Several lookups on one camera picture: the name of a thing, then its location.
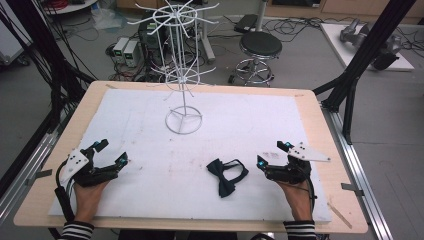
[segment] wooden table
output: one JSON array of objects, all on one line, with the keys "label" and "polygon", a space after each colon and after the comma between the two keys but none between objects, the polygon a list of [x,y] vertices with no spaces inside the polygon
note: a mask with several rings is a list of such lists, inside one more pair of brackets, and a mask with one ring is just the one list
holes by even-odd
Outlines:
[{"label": "wooden table", "polygon": [[[92,83],[44,165],[44,170],[53,169],[53,175],[35,181],[15,216],[14,222],[16,225],[43,227],[60,227],[63,225],[65,219],[62,216],[48,215],[53,199],[55,198],[55,171],[59,164],[72,151],[72,148],[79,145],[85,130],[102,101],[104,93],[108,89],[167,90],[168,88],[166,86],[151,88],[144,83],[132,82],[97,81]],[[368,227],[355,193],[341,188],[341,183],[350,183],[350,180],[321,112],[321,108],[312,91],[229,86],[197,86],[193,91],[294,97],[309,144],[316,150],[325,152],[331,158],[330,163],[316,164],[333,219],[328,224],[318,224],[316,226],[317,232],[364,233],[367,231]],[[98,217],[95,218],[94,225],[101,228],[253,232],[284,231],[284,225],[275,221]]]}]

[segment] human hand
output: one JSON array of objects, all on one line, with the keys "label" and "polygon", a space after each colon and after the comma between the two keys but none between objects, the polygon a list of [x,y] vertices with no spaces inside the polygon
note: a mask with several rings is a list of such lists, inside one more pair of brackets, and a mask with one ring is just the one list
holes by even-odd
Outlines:
[{"label": "human hand", "polygon": [[103,189],[109,183],[103,182],[92,187],[81,187],[75,183],[74,190],[77,198],[77,213],[75,221],[90,223],[97,212]]},{"label": "human hand", "polygon": [[312,220],[311,201],[309,199],[309,186],[306,181],[298,184],[276,182],[284,191],[287,202],[292,209],[296,221]]}]

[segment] striped sleeve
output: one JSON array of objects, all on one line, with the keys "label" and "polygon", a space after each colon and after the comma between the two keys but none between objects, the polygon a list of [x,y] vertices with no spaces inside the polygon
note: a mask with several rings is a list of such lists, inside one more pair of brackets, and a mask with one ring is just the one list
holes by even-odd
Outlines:
[{"label": "striped sleeve", "polygon": [[65,223],[60,240],[89,240],[93,235],[94,226],[78,221]]},{"label": "striped sleeve", "polygon": [[289,240],[316,240],[314,221],[284,222]]}]

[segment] stool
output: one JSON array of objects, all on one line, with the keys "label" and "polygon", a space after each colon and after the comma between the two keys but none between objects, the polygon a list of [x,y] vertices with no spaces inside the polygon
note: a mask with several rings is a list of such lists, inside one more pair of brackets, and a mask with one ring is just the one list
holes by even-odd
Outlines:
[{"label": "stool", "polygon": [[[251,57],[237,64],[235,74],[248,83],[266,83],[274,79],[271,68],[261,60],[278,58],[283,49],[278,38],[265,32],[249,32],[240,40],[240,49]],[[235,75],[231,75],[228,83],[234,83]]]}]

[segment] gray floor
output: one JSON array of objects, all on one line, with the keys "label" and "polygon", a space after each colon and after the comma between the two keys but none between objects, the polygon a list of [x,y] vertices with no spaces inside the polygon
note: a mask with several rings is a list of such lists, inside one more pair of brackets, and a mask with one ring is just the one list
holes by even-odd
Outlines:
[{"label": "gray floor", "polygon": [[[82,11],[64,19],[64,23],[80,23],[88,18],[89,12]],[[219,29],[228,31],[215,31],[210,35],[236,34],[231,31],[233,26],[225,23],[228,22],[226,19],[222,18],[220,22]],[[91,28],[92,23],[91,20],[79,25],[76,30],[80,37],[74,35],[69,41],[99,79],[108,79],[114,70],[105,49],[118,37],[133,35],[137,27],[126,25],[122,29],[100,30],[97,34]],[[414,30],[411,27],[404,29],[405,32]],[[424,29],[418,29],[418,39],[424,39]],[[216,61],[203,68],[216,67],[216,70],[204,75],[203,82],[228,85],[228,76],[234,66],[246,58],[239,50],[238,41],[239,38],[210,38]],[[62,42],[58,44],[65,49]],[[336,78],[344,69],[324,34],[316,29],[305,29],[294,41],[283,46],[280,58],[269,63],[276,76],[271,83],[273,88],[314,89]],[[366,71],[361,77],[355,100],[352,141],[394,239],[422,239],[424,61],[411,51],[403,50],[401,53],[415,67],[414,71]],[[238,80],[234,85],[243,84]],[[12,66],[0,73],[1,176],[48,113],[49,94],[47,84],[33,65]],[[327,95],[319,95],[318,99],[323,100]],[[50,235],[44,228],[13,225],[18,206],[19,202],[0,226],[1,239],[48,239]],[[240,239],[248,239],[250,235],[240,233]],[[277,238],[284,239],[284,235],[278,234]],[[110,230],[99,229],[93,239],[117,237]],[[374,237],[372,231],[368,231],[361,235],[334,234],[331,239]]]}]

